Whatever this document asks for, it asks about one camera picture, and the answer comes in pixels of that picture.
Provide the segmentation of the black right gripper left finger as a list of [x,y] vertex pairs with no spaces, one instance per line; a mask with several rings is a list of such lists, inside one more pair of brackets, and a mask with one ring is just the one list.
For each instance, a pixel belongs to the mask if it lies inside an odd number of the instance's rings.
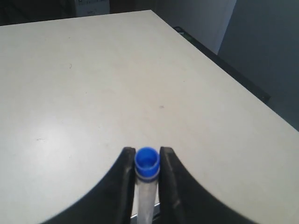
[[125,147],[105,176],[46,224],[129,224],[135,192],[135,149]]

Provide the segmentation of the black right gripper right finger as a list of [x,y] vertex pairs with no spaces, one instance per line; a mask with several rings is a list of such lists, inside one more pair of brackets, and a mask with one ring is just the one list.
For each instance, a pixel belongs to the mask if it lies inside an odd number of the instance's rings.
[[251,224],[188,172],[171,147],[160,148],[158,194],[162,224]]

